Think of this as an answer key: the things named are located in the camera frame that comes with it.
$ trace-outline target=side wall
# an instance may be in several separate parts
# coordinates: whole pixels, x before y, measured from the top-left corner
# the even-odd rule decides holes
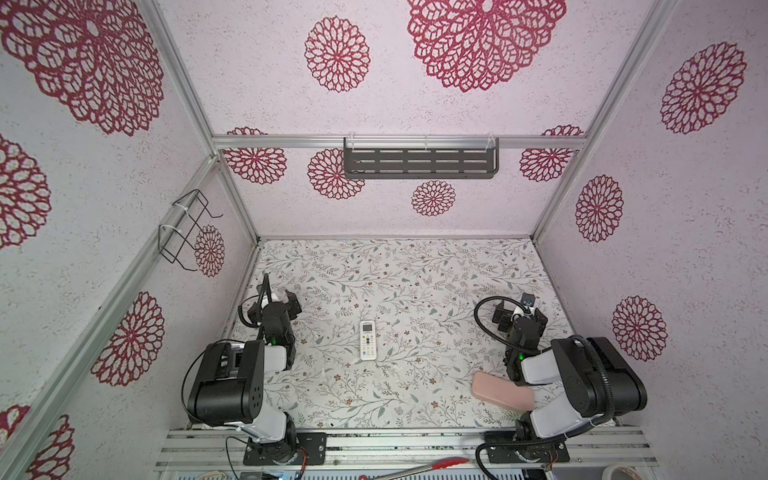
[[[58,449],[70,469],[65,480],[147,478],[169,429],[188,420],[180,404],[181,380],[205,346],[217,338],[227,319],[229,302],[243,272],[250,240],[220,181],[221,173],[202,189],[211,218],[203,213],[190,241],[204,244],[200,266],[191,248],[179,263],[160,259],[120,328],[64,408],[73,449]],[[187,391],[190,382],[187,380]]]
[[[624,418],[668,478],[768,467],[766,23],[684,2],[538,245],[574,328],[645,382]]]
[[[207,154],[134,4],[111,6],[0,0],[0,448]],[[202,223],[199,259],[182,252],[199,271],[159,260],[32,478],[138,473],[185,423],[180,378],[250,248],[218,175],[205,192],[223,217]]]

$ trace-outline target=zip tie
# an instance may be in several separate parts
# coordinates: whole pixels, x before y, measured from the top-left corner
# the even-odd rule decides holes
[[[167,225],[167,224],[163,223],[163,224],[161,225],[161,227],[168,227],[168,228],[172,228],[172,229],[176,230],[176,231],[179,233],[179,235],[183,235],[183,234],[181,233],[181,230],[177,229],[177,228],[176,228],[176,227],[174,227],[173,225]]]

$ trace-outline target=red wire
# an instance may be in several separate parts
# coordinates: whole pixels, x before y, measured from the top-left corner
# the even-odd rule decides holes
[[[552,453],[551,452],[549,453],[549,459],[552,460],[551,462],[549,462],[549,469],[550,470],[552,470],[552,466],[558,460],[558,458],[560,458],[560,452],[555,450],[555,452],[554,452],[554,460],[552,460]]]
[[[304,478],[304,470],[306,470],[306,449],[304,447],[299,447],[299,450],[304,454],[304,461],[301,463],[301,472],[299,473],[299,478],[297,480],[301,480],[301,478]]]

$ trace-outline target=black cable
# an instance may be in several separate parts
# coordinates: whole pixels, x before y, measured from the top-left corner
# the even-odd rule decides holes
[[[230,435],[230,436],[228,436],[228,437],[226,437],[226,438],[224,439],[224,450],[226,450],[226,451],[227,451],[227,461],[230,463],[230,470],[232,470],[232,475],[235,475],[235,479],[236,479],[236,480],[240,480],[240,477],[238,477],[238,476],[237,476],[237,473],[235,472],[235,468],[234,468],[234,466],[232,465],[232,460],[230,459],[230,447],[229,447],[229,445],[227,444],[227,440],[229,440],[229,439],[235,439],[235,440],[237,440],[238,442],[240,442],[240,443],[244,443],[244,444],[246,444],[246,445],[248,445],[248,442],[246,442],[245,440],[241,440],[241,439],[239,439],[239,438],[237,438],[237,437],[233,437],[232,435]]]
[[[257,328],[257,327],[258,327],[258,325],[257,325],[257,324],[255,324],[255,323],[251,323],[251,322],[249,322],[248,320],[246,320],[246,319],[245,319],[245,316],[243,315],[243,303],[247,302],[248,300],[250,300],[250,299],[252,299],[252,298],[256,298],[257,296],[258,296],[258,295],[251,295],[251,296],[249,296],[248,298],[246,298],[245,300],[243,300],[243,301],[240,303],[240,305],[237,307],[237,316],[238,316],[238,317],[240,317],[240,323],[242,323],[242,324],[243,324],[243,325],[245,325],[245,326],[249,326],[249,327],[250,327],[250,328],[252,328],[252,329],[255,329],[255,328]]]
[[[222,343],[222,342],[243,343],[242,340],[221,339],[211,343],[211,345],[216,345],[217,343]],[[199,360],[203,355],[205,355],[205,352],[207,350],[208,350],[208,347],[205,347],[205,350],[203,350],[203,352],[200,355],[198,355],[194,360],[192,360],[190,368],[188,368],[187,373],[184,374],[184,380],[181,381],[181,406],[184,408],[184,411],[187,413],[187,415],[190,416],[191,419],[197,420],[200,423],[207,423],[208,425],[210,425],[210,423],[206,422],[205,420],[201,420],[197,418],[195,415],[193,415],[192,412],[190,412],[190,410],[187,408],[187,403],[184,401],[184,386],[187,384],[187,377],[190,375],[190,372],[192,371],[192,367],[194,366],[194,364],[197,363],[197,360]],[[221,424],[221,425],[210,425],[210,426],[213,427],[213,426],[227,426],[227,425]]]
[[[614,405],[614,391],[611,389],[611,382],[608,381],[608,374],[605,371],[605,365],[603,365],[603,361],[600,360],[598,351],[594,349],[594,346],[592,346],[592,343],[590,343],[589,340],[585,339],[581,335],[571,335],[568,338],[578,340],[581,345],[584,346],[584,348],[587,350],[589,360],[592,362],[592,366],[598,371],[598,374],[600,375],[600,381],[603,384],[603,393],[605,394],[605,413],[597,421],[592,422],[592,424],[600,425],[601,423],[605,423],[612,419],[614,417],[614,413],[616,412],[616,407]]]
[[[270,288],[270,275],[268,273],[264,274],[264,280],[261,281],[261,291],[257,295],[252,295],[243,300],[240,303],[240,306],[237,307],[237,316],[240,317],[240,322],[245,325],[249,326],[250,328],[258,328],[258,326],[261,324],[261,304],[264,301],[264,295],[267,295],[268,302],[272,303],[272,289]],[[245,316],[243,315],[243,303],[247,302],[248,300],[258,297],[258,300],[256,301],[256,322],[252,323],[245,319]]]
[[[482,324],[482,322],[480,321],[480,315],[479,315],[480,307],[483,306],[484,304],[486,304],[487,302],[490,302],[491,300],[504,300],[505,302],[510,302],[510,303],[512,303],[512,304],[514,304],[516,306],[519,306],[523,310],[523,313],[525,313],[526,315],[530,315],[531,314],[531,310],[528,307],[526,307],[522,303],[518,302],[517,300],[513,300],[513,299],[509,298],[508,296],[499,296],[499,295],[487,296],[486,298],[480,300],[477,305],[475,305],[475,322],[482,329],[482,331],[486,332],[488,335],[490,335],[493,338],[497,339],[499,342],[504,343],[506,346],[509,346],[509,347],[511,347],[511,348],[513,348],[515,350],[520,351],[520,352],[523,352],[526,355],[538,355],[539,354],[538,350],[524,349],[523,347],[521,347],[519,345],[515,345],[514,343],[510,343],[510,342],[506,341],[505,339],[502,339],[500,336],[496,335],[495,333],[493,333],[485,325]]]
[[[595,367],[595,369],[600,374],[601,383],[603,385],[603,393],[605,394],[605,413],[601,415],[601,417],[595,421],[590,421],[586,425],[582,425],[576,429],[571,430],[570,432],[561,433],[560,435],[556,435],[554,437],[550,437],[548,439],[539,439],[539,440],[513,440],[510,442],[485,442],[475,449],[475,460],[478,464],[478,467],[482,470],[485,475],[490,478],[490,480],[498,480],[495,475],[493,475],[486,467],[483,465],[482,459],[480,458],[480,452],[483,450],[489,448],[489,447],[524,447],[524,446],[531,446],[531,445],[542,445],[545,443],[556,443],[556,442],[564,442],[565,440],[569,439],[570,437],[574,437],[576,435],[581,435],[582,433],[589,432],[592,430],[596,425],[600,425],[601,423],[605,423],[608,420],[610,420],[615,413],[615,405],[614,405],[614,392],[611,389],[611,383],[608,381],[608,376],[605,371],[605,366],[603,365],[602,360],[600,360],[600,356],[598,355],[598,351],[592,346],[592,344],[589,342],[589,340],[585,339],[581,335],[571,335],[568,337],[569,339],[577,340],[581,345],[584,346],[584,349],[587,350],[587,355],[590,358],[590,361],[592,362],[592,366]]]

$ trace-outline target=black mounting plate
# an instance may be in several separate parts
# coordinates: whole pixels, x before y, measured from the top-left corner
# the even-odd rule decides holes
[[[297,445],[306,450],[307,465],[322,465],[326,461],[326,433],[297,433]],[[299,452],[298,455],[288,465],[301,465],[304,461],[304,455]],[[264,447],[248,439],[248,446],[245,449],[243,465],[247,466],[274,466],[275,462],[264,455]]]
[[[513,442],[515,440],[515,433],[485,432],[483,433],[483,439],[485,442]],[[518,452],[523,453],[524,450],[528,453],[529,457],[539,458],[539,463],[562,463],[571,460],[571,457],[568,455],[568,449],[563,442],[544,443],[517,449],[514,447],[489,447],[486,449],[486,452],[491,463],[527,463],[518,455]]]

